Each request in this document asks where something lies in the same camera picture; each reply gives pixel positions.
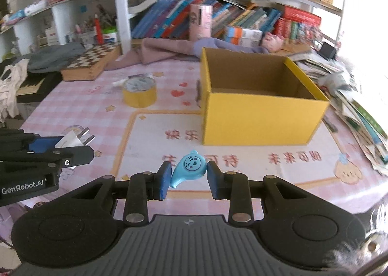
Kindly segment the pink checkered tablecloth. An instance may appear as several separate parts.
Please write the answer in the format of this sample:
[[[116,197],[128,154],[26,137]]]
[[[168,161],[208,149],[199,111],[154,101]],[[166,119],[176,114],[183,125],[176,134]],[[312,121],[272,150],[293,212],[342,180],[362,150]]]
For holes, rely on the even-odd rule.
[[[115,81],[149,74],[157,100],[148,108],[127,106]],[[198,62],[168,60],[102,73],[94,81],[60,83],[24,122],[30,133],[57,136],[88,128],[95,135],[91,164],[60,176],[59,192],[113,174],[127,180],[134,173],[177,164],[191,151],[217,163],[222,171],[238,171],[260,180],[274,174],[352,213],[368,218],[387,202],[387,178],[374,171],[350,131],[334,114],[321,124],[306,146],[204,146],[197,106]]]

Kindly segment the orange white box stack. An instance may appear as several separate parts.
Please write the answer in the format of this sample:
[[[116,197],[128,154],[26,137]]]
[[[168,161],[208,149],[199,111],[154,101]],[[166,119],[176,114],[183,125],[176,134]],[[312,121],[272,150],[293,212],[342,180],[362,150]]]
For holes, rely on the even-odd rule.
[[[227,26],[224,29],[224,41],[243,47],[257,47],[261,43],[263,32],[239,26]]]

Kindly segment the yellow cardboard box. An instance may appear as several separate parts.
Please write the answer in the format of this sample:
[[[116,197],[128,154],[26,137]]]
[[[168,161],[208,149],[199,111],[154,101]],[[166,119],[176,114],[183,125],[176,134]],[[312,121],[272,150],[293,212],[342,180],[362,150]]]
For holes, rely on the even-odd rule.
[[[305,145],[329,106],[283,56],[204,48],[200,83],[204,145]]]

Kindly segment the white plug adapter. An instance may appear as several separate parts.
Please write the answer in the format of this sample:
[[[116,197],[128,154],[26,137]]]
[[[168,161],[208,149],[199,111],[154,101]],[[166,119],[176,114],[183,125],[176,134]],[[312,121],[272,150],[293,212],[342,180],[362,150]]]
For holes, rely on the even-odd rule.
[[[95,139],[89,128],[72,126],[66,130],[65,135],[55,144],[54,148],[70,148],[76,146],[87,146]]]

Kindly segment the pink cylindrical container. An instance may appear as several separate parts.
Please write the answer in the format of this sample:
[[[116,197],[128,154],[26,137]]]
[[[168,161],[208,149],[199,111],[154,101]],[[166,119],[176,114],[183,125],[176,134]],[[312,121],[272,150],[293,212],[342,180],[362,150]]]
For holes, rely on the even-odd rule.
[[[212,6],[190,5],[189,40],[197,41],[212,35]]]

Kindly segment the row of leaning books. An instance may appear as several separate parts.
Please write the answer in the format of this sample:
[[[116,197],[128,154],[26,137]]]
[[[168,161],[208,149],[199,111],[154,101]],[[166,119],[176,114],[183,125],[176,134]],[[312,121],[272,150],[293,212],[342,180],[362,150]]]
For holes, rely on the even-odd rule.
[[[131,31],[136,40],[219,38],[237,45],[259,43],[282,16],[275,8],[245,8],[230,0],[146,0],[131,13],[136,9],[141,15]]]

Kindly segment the white green-lid jar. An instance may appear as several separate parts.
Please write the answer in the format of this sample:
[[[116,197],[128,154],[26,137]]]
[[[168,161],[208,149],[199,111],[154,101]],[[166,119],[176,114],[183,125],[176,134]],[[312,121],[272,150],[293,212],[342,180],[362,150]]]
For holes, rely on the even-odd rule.
[[[102,31],[104,43],[116,43],[118,42],[118,35],[116,27],[105,28]]]

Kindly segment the pink pig figurine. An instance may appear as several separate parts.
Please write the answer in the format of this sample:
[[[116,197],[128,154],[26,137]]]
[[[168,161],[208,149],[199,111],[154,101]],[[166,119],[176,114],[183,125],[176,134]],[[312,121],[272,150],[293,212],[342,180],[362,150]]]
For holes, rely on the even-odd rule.
[[[282,49],[284,44],[284,37],[277,36],[275,34],[266,32],[264,35],[261,46],[268,50],[269,53],[275,53]]]

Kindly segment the pink mauve cloth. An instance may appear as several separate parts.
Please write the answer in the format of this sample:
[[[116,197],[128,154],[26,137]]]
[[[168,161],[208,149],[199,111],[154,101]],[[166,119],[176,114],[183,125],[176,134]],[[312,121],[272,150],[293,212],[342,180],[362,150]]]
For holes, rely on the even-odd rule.
[[[117,70],[138,64],[148,65],[166,59],[200,59],[203,48],[226,49],[242,53],[269,53],[260,45],[243,47],[217,38],[203,38],[197,41],[145,38],[139,47],[127,52],[120,60],[108,62],[105,70]]]

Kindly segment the wooden chess board box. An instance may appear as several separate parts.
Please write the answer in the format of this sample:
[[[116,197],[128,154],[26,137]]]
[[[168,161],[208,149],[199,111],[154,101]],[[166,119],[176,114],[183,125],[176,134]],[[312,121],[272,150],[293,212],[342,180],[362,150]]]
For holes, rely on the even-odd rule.
[[[120,55],[121,45],[96,45],[60,72],[64,81],[93,81],[100,76],[109,62]]]

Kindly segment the grey folded garment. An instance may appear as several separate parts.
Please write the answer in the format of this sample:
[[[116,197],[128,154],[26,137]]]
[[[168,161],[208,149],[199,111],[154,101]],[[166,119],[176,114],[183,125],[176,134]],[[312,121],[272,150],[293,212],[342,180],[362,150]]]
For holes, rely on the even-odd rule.
[[[41,48],[34,53],[23,55],[17,58],[13,64],[19,63],[22,59],[28,59],[28,72],[35,74],[60,72],[85,52],[85,47],[78,42],[52,45]]]

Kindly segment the red thick dictionary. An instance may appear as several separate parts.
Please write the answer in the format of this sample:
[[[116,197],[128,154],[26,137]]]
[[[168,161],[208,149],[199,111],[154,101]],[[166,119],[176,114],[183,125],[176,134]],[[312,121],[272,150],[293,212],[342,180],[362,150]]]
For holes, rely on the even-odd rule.
[[[281,9],[283,17],[297,23],[303,23],[309,26],[320,27],[321,18],[313,13],[303,11],[294,7],[284,6]]]

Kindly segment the yellow tape roll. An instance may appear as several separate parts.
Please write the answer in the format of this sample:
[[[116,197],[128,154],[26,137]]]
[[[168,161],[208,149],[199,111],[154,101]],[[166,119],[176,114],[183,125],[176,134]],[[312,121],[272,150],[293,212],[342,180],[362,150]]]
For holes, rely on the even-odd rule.
[[[134,89],[134,86],[122,87],[123,101],[127,106],[133,108],[147,108],[155,104],[157,99],[156,81],[154,86],[148,89]]]

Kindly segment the light blue smiley toy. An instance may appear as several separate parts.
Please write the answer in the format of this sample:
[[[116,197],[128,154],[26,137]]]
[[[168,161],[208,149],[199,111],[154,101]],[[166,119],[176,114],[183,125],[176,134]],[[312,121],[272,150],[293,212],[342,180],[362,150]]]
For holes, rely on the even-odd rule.
[[[176,165],[170,180],[170,187],[175,189],[184,181],[202,178],[207,172],[207,162],[197,151],[186,154]]]

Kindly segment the black phone stand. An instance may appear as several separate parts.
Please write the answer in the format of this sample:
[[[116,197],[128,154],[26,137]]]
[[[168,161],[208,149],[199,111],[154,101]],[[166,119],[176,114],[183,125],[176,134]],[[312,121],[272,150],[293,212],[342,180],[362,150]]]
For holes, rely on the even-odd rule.
[[[337,54],[337,50],[334,46],[330,45],[327,42],[324,42],[322,44],[318,54],[326,60],[335,59],[335,56]]]

